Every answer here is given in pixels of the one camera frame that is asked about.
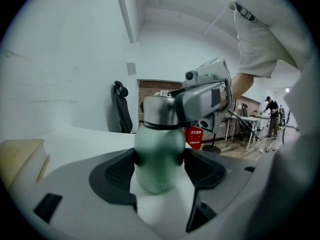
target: round base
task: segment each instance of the round base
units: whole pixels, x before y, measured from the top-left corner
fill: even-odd
[[[203,151],[207,151],[207,152],[212,152],[215,154],[220,154],[221,153],[221,149],[218,148],[217,146],[211,146],[211,145],[204,145],[202,147]]]

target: green water bottle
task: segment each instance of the green water bottle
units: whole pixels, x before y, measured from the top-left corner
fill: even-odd
[[[136,179],[146,191],[160,194],[174,188],[181,175],[186,140],[167,91],[146,97],[143,113],[134,137]]]

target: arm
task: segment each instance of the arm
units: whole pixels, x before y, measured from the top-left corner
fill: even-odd
[[[254,76],[250,74],[237,73],[231,80],[231,89],[232,95],[234,99],[239,99],[242,94],[250,89],[250,87],[254,84]],[[227,93],[225,90],[220,89],[221,96],[221,104],[223,106],[226,105]]]
[[[276,113],[276,112],[279,111],[279,107],[278,107],[278,103],[277,103],[276,101],[274,102],[274,104],[275,104],[275,107],[276,107],[276,109],[274,110],[274,112]]]
[[[266,106],[266,108],[264,109],[264,111],[262,111],[262,112],[260,113],[260,115],[262,115],[263,113],[265,113],[265,112],[268,110],[268,108],[269,108],[269,105]]]

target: red sign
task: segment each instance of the red sign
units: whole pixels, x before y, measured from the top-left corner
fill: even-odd
[[[203,133],[204,131],[199,129],[198,127],[194,126],[188,128],[186,134],[186,142],[191,146],[191,148],[199,150],[201,148]]]

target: black office chair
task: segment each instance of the black office chair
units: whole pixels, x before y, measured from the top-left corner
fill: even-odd
[[[116,109],[120,118],[121,133],[130,134],[132,130],[132,121],[130,118],[128,104],[125,97],[128,96],[128,89],[120,81],[114,81],[113,94],[116,103]]]
[[[234,138],[233,142],[235,142],[236,139],[240,139],[240,141],[243,141],[245,138],[244,147],[246,147],[251,131],[248,130],[248,127],[241,120],[239,120],[239,128],[239,133],[237,134],[236,138]]]
[[[247,105],[246,104],[242,104],[242,113],[244,117],[248,117],[248,111],[247,111]],[[250,129],[252,129],[252,123],[251,122],[246,122],[246,124],[249,126]]]

